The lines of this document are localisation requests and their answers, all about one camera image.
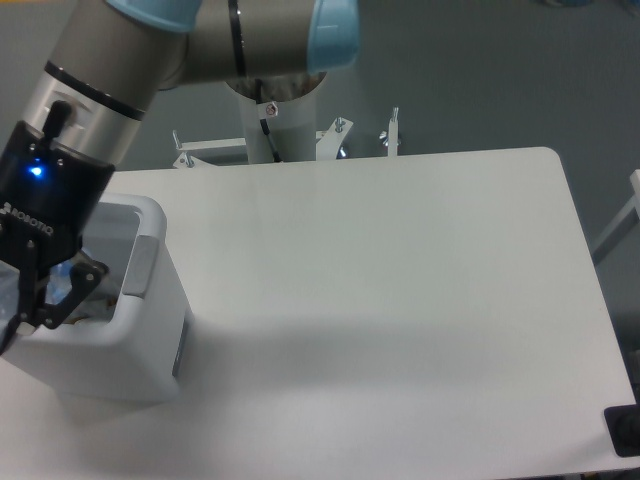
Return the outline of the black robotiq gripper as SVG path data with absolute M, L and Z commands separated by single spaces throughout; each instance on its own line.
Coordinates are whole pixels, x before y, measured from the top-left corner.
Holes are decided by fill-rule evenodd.
M 43 140 L 19 121 L 1 155 L 1 261 L 19 275 L 1 354 L 22 323 L 61 326 L 109 274 L 106 264 L 80 249 L 115 167 Z

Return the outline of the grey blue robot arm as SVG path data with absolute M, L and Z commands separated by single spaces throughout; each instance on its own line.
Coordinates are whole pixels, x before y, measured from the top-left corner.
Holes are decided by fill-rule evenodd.
M 108 268 L 83 232 L 154 96 L 183 83 L 352 64 L 354 1 L 81 1 L 1 155 L 1 260 L 18 274 L 3 348 L 58 328 Z

